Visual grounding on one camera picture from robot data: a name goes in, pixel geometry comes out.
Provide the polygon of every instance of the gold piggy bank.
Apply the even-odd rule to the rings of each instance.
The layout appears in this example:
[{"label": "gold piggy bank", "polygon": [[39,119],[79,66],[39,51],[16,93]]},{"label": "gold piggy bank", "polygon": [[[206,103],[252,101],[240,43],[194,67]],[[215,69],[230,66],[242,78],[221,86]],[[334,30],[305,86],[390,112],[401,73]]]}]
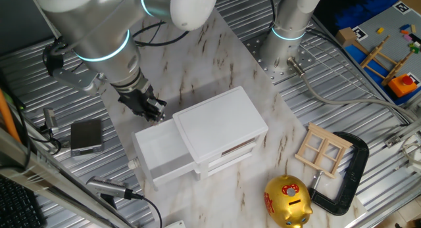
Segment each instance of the gold piggy bank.
[{"label": "gold piggy bank", "polygon": [[269,181],[264,190],[264,203],[270,217],[283,228],[302,228],[313,213],[304,183],[290,175]]}]

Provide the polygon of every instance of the orange cable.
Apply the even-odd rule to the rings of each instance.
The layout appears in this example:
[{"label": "orange cable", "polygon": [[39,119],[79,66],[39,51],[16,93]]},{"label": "orange cable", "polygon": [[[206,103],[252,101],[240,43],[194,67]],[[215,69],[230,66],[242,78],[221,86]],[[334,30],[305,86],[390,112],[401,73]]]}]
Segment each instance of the orange cable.
[{"label": "orange cable", "polygon": [[22,141],[20,141],[19,134],[13,122],[11,111],[9,109],[9,106],[7,105],[7,102],[2,90],[0,90],[0,112],[3,115],[3,119],[5,120],[7,131],[9,131],[12,137],[16,139],[19,143],[22,143]]}]

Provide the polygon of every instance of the orange block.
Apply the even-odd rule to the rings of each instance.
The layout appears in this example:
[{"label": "orange block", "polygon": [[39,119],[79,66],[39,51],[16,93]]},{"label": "orange block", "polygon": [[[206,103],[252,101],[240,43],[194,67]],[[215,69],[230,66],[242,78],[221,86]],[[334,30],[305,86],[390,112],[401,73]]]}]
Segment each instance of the orange block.
[{"label": "orange block", "polygon": [[388,86],[397,95],[397,97],[403,97],[416,89],[416,83],[414,83],[407,74],[403,74],[390,80]]}]

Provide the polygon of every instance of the keyboard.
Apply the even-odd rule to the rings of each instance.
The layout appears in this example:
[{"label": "keyboard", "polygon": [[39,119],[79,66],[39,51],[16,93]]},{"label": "keyboard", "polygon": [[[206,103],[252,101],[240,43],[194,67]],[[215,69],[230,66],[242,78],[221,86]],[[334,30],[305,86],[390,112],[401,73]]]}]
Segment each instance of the keyboard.
[{"label": "keyboard", "polygon": [[0,228],[45,227],[34,192],[0,176]]}]

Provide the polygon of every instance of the red label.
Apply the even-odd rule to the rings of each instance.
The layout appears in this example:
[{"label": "red label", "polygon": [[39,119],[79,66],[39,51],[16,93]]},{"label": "red label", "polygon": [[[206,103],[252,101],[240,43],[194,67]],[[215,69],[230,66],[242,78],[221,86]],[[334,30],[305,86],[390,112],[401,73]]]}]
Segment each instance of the red label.
[{"label": "red label", "polygon": [[285,194],[285,195],[288,195],[288,194],[287,194],[287,190],[288,190],[289,188],[292,188],[292,189],[295,191],[295,193],[298,193],[298,192],[300,191],[300,188],[298,187],[298,185],[296,185],[296,184],[292,184],[292,185],[284,185],[284,186],[282,187],[282,193],[283,193],[283,194]]},{"label": "red label", "polygon": [[273,201],[269,198],[269,194],[268,193],[265,193],[264,194],[264,203],[266,204],[266,209],[268,210],[269,215],[271,213],[275,213],[275,210],[272,207]]}]

